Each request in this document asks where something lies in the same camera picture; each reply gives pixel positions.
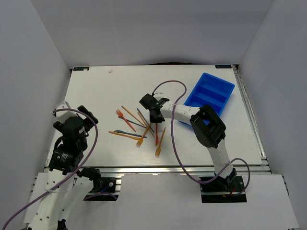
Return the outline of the orange plastic knife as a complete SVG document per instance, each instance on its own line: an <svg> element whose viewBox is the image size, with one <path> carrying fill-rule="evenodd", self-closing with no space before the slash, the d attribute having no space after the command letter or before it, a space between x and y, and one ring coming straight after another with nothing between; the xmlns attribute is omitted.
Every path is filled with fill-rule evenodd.
<svg viewBox="0 0 307 230"><path fill-rule="evenodd" d="M130 136L130 135L126 135L126 134L122 134L122 133L118 133L118 132L113 132L113 131L109 131L109 133L117 135L117 136L122 136L122 137L130 138L130 139L133 139L133 140L140 140L141 139L140 137Z"/></svg>

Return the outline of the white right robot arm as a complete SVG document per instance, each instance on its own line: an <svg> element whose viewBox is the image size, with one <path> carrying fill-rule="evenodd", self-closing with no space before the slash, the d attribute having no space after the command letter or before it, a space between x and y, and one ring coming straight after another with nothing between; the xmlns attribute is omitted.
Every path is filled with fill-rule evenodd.
<svg viewBox="0 0 307 230"><path fill-rule="evenodd" d="M191 125L200 144L209 151L218 177L213 181L222 191L228 191L234 185L236 170L232 166L226 147L226 126L214 109L205 104L202 107L191 107L177 104L164 98L161 93L146 94L140 104L149 111L150 122L162 123L166 118Z"/></svg>

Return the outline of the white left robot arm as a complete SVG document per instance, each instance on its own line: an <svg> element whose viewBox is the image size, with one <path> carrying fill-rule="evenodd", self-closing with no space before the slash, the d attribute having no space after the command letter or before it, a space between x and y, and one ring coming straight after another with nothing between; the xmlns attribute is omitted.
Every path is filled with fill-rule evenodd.
<svg viewBox="0 0 307 230"><path fill-rule="evenodd" d="M98 119L83 105L72 109L67 102L61 102L53 112L56 122L53 127L62 135L54 145L49 162L46 194L40 199L39 207L29 230L66 230L68 221L77 212L77 206L89 191L101 187L97 170L84 169L80 181L69 189L74 176L84 165L83 156L88 148L87 137L91 128L96 128Z"/></svg>

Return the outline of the orange fork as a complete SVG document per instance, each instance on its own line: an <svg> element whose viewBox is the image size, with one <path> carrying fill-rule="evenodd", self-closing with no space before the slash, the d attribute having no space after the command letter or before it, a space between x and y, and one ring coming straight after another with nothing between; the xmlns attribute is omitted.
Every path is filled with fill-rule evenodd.
<svg viewBox="0 0 307 230"><path fill-rule="evenodd" d="M139 148L139 147L142 145L143 139L145 138L147 132L150 130L151 124L152 124L152 123L149 123L149 125L147 126L147 128L146 128L145 132L143 133L142 137L138 140L138 142L137 142L137 144L136 144L136 147Z"/></svg>
<svg viewBox="0 0 307 230"><path fill-rule="evenodd" d="M163 139L164 139L165 130L166 130L166 128L164 128L164 130L162 132L158 148L156 149L156 152L155 152L155 157L157 157L157 158L159 158L160 153L161 153L161 145L162 145L162 142L163 142Z"/></svg>

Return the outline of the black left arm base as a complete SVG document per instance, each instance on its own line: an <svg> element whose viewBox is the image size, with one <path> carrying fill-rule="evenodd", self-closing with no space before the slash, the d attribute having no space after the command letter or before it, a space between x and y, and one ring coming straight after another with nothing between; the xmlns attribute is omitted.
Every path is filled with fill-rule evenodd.
<svg viewBox="0 0 307 230"><path fill-rule="evenodd" d="M98 169L83 168L78 175L88 178L91 186L90 194L86 195L84 201L116 201L116 178L102 177Z"/></svg>

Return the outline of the dark blue plastic knife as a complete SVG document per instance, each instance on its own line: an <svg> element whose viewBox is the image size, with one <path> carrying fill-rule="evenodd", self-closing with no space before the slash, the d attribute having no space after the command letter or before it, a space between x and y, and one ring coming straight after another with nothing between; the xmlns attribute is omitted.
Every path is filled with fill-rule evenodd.
<svg viewBox="0 0 307 230"><path fill-rule="evenodd" d="M142 135L138 135L138 134L134 134L134 133L128 133L128 132L125 132L125 131L122 131L122 130L114 130L114 132L125 134L125 135L131 135L131 136L135 136L135 137L139 137L139 138L142 137Z"/></svg>

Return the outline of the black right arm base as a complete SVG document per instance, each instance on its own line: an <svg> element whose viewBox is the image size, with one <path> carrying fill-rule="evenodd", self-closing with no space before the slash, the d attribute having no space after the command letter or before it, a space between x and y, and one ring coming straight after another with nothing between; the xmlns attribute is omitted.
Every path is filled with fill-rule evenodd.
<svg viewBox="0 0 307 230"><path fill-rule="evenodd" d="M200 187L203 204L247 202L246 194L243 192L243 178L237 176L235 168L226 179L219 176L208 184L201 184Z"/></svg>

